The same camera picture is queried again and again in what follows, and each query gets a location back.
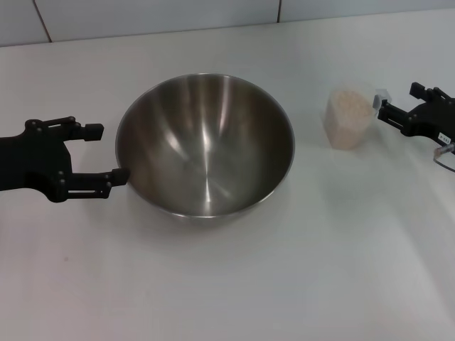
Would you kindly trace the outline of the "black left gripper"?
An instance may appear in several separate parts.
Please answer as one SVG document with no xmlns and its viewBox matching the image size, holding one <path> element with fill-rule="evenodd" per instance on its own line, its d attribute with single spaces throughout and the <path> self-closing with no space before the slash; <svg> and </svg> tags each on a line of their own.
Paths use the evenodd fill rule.
<svg viewBox="0 0 455 341">
<path fill-rule="evenodd" d="M 126 185 L 127 168 L 106 173 L 72 173 L 64 141 L 99 141 L 102 124 L 82 125 L 75 117 L 30 119 L 18 136 L 0 138 L 0 192 L 32 189 L 51 202 L 107 199 L 114 187 Z"/>
</svg>

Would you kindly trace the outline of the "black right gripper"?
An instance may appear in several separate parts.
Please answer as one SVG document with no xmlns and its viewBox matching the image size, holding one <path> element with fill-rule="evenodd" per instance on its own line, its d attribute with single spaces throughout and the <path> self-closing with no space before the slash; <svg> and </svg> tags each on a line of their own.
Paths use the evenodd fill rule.
<svg viewBox="0 0 455 341">
<path fill-rule="evenodd" d="M 418 82 L 411 84 L 409 94 L 425 103 L 411 112 L 382 102 L 378 119 L 399 129 L 404 136 L 423 136 L 438 144 L 455 142 L 455 100 L 440 88 L 426 88 Z"/>
</svg>

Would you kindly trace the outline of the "clear plastic measuring cup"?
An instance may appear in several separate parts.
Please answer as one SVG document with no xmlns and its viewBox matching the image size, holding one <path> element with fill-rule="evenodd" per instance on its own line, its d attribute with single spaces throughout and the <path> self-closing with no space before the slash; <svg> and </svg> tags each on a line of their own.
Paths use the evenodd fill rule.
<svg viewBox="0 0 455 341">
<path fill-rule="evenodd" d="M 354 149 L 364 139 L 382 101 L 391 100 L 386 89 L 358 79 L 344 79 L 328 96 L 323 127 L 332 148 Z"/>
</svg>

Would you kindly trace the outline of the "white rice grains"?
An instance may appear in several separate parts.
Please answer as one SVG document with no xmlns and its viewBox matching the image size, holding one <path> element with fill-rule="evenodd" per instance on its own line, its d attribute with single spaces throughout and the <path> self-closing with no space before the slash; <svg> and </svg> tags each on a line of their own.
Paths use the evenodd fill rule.
<svg viewBox="0 0 455 341">
<path fill-rule="evenodd" d="M 335 90 L 328 98 L 323 127 L 334 149 L 355 148 L 373 119 L 372 104 L 359 92 Z"/>
</svg>

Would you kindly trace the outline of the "stainless steel mixing bowl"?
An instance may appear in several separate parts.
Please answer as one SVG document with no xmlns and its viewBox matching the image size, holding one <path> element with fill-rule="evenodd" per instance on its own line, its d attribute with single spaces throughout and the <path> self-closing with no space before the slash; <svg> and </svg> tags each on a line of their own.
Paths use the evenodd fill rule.
<svg viewBox="0 0 455 341">
<path fill-rule="evenodd" d="M 115 139 L 128 184 L 174 217 L 242 214 L 285 181 L 295 155 L 290 119 L 258 85 L 196 73 L 165 80 L 139 96 Z"/>
</svg>

